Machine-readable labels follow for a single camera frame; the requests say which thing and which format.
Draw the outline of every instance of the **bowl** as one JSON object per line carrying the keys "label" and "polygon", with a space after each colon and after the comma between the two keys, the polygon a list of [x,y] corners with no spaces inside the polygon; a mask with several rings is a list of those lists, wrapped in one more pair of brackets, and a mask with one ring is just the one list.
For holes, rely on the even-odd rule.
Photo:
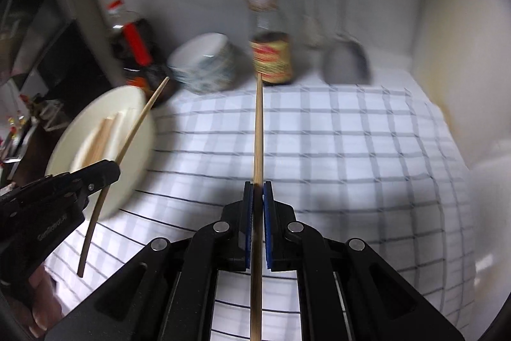
{"label": "bowl", "polygon": [[234,78],[233,47],[226,35],[208,33],[196,36],[178,47],[167,66],[174,77],[193,93],[225,90]]}
{"label": "bowl", "polygon": [[[119,138],[120,149],[124,140],[146,104],[144,92],[134,86],[122,86],[110,90],[99,96],[89,104],[67,127],[53,150],[52,156],[46,168],[46,175],[57,175],[70,172],[76,168],[75,160],[84,143],[90,141],[91,135],[97,129],[101,121],[106,117],[115,116],[117,113],[126,113],[129,110],[130,118],[123,124]],[[138,182],[145,175],[153,144],[155,140],[155,126],[152,115],[149,113],[142,122],[139,130],[133,138],[124,159],[121,162],[121,176],[117,182],[110,186],[99,219],[105,219],[117,212],[127,201]],[[114,160],[118,150],[110,152],[105,159]],[[84,210],[84,215],[90,219],[95,203],[99,197],[99,191],[89,196],[89,205]]]}

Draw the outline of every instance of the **patterned bowl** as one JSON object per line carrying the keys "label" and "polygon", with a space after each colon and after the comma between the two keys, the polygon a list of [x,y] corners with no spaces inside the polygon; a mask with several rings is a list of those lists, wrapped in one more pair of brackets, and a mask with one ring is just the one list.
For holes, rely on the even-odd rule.
{"label": "patterned bowl", "polygon": [[193,93],[225,90],[234,78],[233,48],[224,34],[202,34],[178,47],[167,66]]}

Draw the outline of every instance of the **checkered tablecloth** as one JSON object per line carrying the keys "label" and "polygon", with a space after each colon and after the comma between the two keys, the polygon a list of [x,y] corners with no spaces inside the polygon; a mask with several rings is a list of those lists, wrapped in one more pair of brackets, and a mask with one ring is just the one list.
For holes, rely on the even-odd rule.
{"label": "checkered tablecloth", "polygon": [[[84,279],[75,272],[87,222],[47,260],[70,308],[157,236],[190,237],[242,198],[254,158],[255,90],[182,91],[154,112],[147,176],[96,227]],[[440,110],[407,90],[283,86],[264,90],[265,179],[298,220],[338,241],[364,239],[467,333],[473,228],[463,162]],[[213,340],[248,339],[248,272],[220,272]],[[264,271],[263,338],[301,339],[296,274]]]}

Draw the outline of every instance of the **human hand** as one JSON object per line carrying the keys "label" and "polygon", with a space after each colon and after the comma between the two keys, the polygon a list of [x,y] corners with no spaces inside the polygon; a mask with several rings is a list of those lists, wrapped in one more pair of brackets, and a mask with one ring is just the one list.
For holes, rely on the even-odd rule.
{"label": "human hand", "polygon": [[7,298],[7,301],[16,319],[39,338],[63,318],[62,307],[55,297],[51,277],[43,265],[32,273],[29,283],[34,288],[32,312],[17,299]]}

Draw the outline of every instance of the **silver screw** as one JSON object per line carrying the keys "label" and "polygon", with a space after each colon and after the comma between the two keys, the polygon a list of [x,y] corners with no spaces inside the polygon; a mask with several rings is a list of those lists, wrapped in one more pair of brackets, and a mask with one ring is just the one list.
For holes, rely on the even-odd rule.
{"label": "silver screw", "polygon": [[291,233],[301,233],[303,231],[303,224],[298,223],[298,221],[293,221],[292,223],[288,224],[288,230]]}
{"label": "silver screw", "polygon": [[225,221],[217,221],[213,224],[213,230],[217,233],[225,233],[229,230],[229,223],[226,223]]}
{"label": "silver screw", "polygon": [[155,252],[159,252],[160,250],[163,250],[165,247],[167,247],[167,241],[165,239],[162,239],[161,237],[151,242],[151,249],[153,249]]}
{"label": "silver screw", "polygon": [[365,243],[360,239],[351,239],[349,241],[349,246],[358,252],[361,252],[365,248]]}

